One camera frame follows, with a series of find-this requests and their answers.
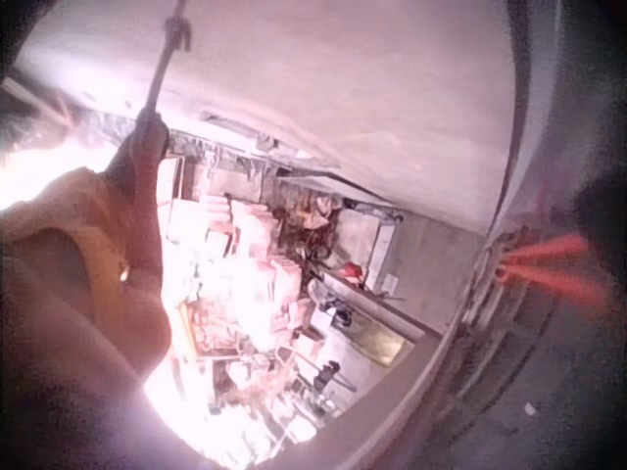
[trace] person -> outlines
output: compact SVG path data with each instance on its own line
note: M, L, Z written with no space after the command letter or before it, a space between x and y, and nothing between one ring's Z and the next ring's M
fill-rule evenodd
M8 468L217 468L143 393L169 350L157 173L140 115L103 173L81 168L0 213L2 458Z

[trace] wall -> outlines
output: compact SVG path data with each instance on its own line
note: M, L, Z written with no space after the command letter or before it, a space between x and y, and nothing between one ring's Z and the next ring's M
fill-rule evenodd
M475 233L408 214L394 233L376 289L387 273L398 277L393 297L403 300L388 303L444 333L483 241Z

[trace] white ceiling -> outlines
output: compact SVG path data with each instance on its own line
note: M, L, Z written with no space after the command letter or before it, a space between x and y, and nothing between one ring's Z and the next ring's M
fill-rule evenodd
M173 0L60 1L18 67L83 104L134 116ZM402 207L490 222L513 109L505 2L190 0L160 109L203 134L242 121Z

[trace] ceiling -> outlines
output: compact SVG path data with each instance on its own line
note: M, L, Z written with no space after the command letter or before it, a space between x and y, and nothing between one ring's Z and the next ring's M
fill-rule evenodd
M172 0L60 1L17 66L100 111L135 116ZM160 111L210 132L241 121L413 212L485 232L513 114L505 2L190 0Z

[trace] hand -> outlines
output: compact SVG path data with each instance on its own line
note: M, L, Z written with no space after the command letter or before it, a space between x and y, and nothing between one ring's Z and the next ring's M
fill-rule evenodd
M168 140L168 128L158 114L142 111L131 137L130 155L138 177L156 174Z

